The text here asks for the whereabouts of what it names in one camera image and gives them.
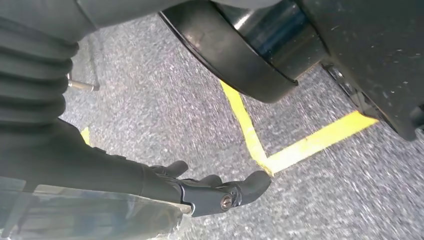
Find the asphalt ground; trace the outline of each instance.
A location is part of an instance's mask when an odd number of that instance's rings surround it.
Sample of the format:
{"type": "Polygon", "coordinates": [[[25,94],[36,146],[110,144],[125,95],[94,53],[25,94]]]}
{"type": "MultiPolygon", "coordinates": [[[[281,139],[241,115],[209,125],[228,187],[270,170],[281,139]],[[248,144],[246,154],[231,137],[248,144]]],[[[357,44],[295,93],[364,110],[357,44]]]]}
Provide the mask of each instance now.
{"type": "MultiPolygon", "coordinates": [[[[260,169],[218,79],[158,16],[83,39],[63,119],[88,127],[93,146],[148,165],[186,161],[183,177],[241,180],[260,169]]],[[[267,155],[354,109],[315,67],[275,104],[243,97],[267,155]]],[[[384,123],[280,171],[258,201],[192,220],[187,240],[424,238],[424,137],[406,142],[384,123]]]]}

